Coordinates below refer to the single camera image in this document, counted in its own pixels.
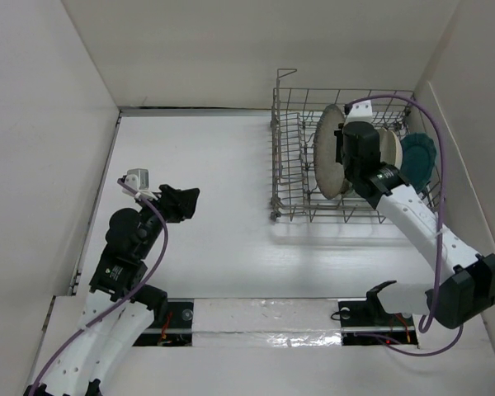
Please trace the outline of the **speckled brown round plate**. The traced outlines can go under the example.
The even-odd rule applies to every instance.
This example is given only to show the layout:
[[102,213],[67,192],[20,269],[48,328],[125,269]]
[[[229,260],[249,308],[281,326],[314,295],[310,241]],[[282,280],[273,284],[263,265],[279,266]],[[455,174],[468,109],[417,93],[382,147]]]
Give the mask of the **speckled brown round plate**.
[[343,166],[336,161],[337,137],[335,131],[345,117],[336,104],[327,106],[319,118],[313,137],[314,176],[321,194],[328,200],[337,197],[343,187]]

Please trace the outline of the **cream divided plate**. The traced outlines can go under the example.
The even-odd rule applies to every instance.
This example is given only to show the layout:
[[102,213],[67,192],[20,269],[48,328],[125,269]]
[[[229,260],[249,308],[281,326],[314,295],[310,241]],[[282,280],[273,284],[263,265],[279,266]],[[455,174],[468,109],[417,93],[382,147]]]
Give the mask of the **cream divided plate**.
[[377,129],[379,133],[380,160],[400,169],[403,163],[403,149],[400,139],[392,131],[385,128]]

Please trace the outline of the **dark teal scalloped plate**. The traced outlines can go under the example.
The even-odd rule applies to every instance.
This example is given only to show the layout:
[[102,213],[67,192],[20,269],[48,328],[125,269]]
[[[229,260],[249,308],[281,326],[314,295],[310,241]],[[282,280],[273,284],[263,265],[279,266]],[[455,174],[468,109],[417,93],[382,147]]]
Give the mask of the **dark teal scalloped plate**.
[[403,161],[401,173],[417,193],[422,192],[431,179],[436,162],[436,146],[424,133],[408,134],[401,140]]

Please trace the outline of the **mint green flower plate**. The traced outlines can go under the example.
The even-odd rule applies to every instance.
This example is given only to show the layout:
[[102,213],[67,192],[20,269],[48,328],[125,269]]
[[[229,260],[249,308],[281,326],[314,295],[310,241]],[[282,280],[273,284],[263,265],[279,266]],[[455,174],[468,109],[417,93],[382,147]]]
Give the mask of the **mint green flower plate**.
[[350,193],[351,192],[351,189],[352,189],[352,185],[351,183],[345,179],[342,183],[342,186],[341,186],[341,189],[340,189],[340,194],[341,195],[345,195],[347,193]]

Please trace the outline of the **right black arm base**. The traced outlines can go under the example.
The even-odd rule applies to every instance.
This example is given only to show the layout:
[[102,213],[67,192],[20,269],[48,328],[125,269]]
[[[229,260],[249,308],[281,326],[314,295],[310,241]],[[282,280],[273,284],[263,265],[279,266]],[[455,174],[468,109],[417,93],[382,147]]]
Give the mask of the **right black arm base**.
[[330,319],[339,322],[344,346],[418,344],[412,317],[374,311],[365,300],[340,300]]

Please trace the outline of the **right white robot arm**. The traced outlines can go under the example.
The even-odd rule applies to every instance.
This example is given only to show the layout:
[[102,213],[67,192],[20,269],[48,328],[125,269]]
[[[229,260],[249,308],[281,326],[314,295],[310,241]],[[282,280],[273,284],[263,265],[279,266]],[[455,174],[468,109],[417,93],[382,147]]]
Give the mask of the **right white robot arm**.
[[335,130],[336,160],[355,192],[390,220],[418,250],[437,276],[430,284],[387,280],[367,293],[365,315],[383,324],[394,314],[434,318],[458,328],[495,305],[495,255],[481,255],[438,223],[408,179],[380,159],[380,134],[364,121]]

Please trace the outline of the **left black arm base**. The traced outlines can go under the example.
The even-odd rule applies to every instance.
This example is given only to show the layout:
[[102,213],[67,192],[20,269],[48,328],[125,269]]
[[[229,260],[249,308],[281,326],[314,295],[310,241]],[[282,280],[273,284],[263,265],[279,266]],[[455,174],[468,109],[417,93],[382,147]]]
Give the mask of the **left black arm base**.
[[193,299],[169,299],[164,318],[145,329],[134,347],[190,347],[193,318]]

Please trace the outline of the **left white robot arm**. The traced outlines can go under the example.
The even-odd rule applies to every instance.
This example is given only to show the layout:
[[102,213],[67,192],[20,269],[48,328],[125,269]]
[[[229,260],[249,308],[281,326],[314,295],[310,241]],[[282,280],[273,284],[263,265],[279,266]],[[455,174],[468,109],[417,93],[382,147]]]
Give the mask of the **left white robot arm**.
[[77,329],[27,386],[27,395],[102,394],[141,333],[170,323],[167,293],[148,283],[158,266],[148,268],[144,260],[159,236],[169,239],[167,224],[193,217],[200,191],[161,185],[149,192],[118,182],[140,208],[111,216]]

